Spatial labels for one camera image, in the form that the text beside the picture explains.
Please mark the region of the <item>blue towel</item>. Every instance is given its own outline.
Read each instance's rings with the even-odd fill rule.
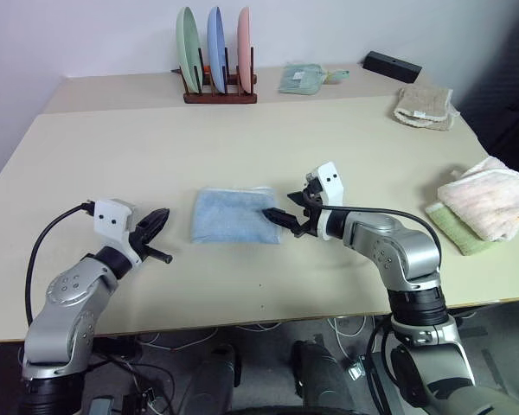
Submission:
[[[196,199],[192,241],[279,244],[279,227],[261,212],[277,206],[271,188],[203,188]]]

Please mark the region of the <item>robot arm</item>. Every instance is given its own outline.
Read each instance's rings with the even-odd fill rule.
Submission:
[[[147,245],[162,230],[169,209],[155,210],[131,232],[132,215],[133,206],[122,201],[96,202],[94,230],[104,246],[50,283],[44,308],[25,338],[20,414],[71,415],[80,410],[94,328],[118,281],[148,256],[167,264],[172,260]]]
[[[377,266],[388,292],[392,330],[401,342],[391,361],[402,398],[429,414],[519,413],[519,403],[513,399],[475,386],[440,287],[438,239],[375,211],[411,218],[409,214],[342,207],[343,185],[333,163],[313,170],[306,180],[302,192],[288,196],[304,207],[308,221],[300,225],[295,216],[277,208],[264,210],[264,215],[296,237],[308,233],[325,240],[341,239]]]

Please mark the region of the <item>pink plate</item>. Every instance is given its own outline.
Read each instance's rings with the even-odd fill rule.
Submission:
[[[250,66],[252,66],[252,56],[250,53],[250,9],[248,7],[242,9],[239,15],[237,52],[242,89],[247,93],[251,93],[252,75],[250,74]]]

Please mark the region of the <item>beige table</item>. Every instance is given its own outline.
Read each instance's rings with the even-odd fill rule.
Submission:
[[[282,208],[299,214],[285,194],[332,160],[345,204],[423,216],[450,170],[486,156],[462,119],[449,132],[398,124],[389,115],[394,96],[299,98],[37,117],[0,175],[0,340],[25,335],[24,274],[38,233],[58,213],[105,197],[138,205],[139,217],[171,208],[152,245],[175,260],[148,260],[123,278],[99,333],[388,311],[375,266],[338,240],[285,233],[279,246],[190,243],[195,196],[204,186],[272,186]],[[35,313],[50,280],[99,249],[92,227],[91,218],[76,214],[45,240],[35,268]],[[473,257],[461,256],[444,236],[442,243],[449,305],[519,298],[519,235]]]

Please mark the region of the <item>pink towel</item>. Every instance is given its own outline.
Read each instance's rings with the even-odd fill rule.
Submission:
[[[483,240],[511,240],[519,231],[519,173],[495,157],[440,187],[438,196]]]

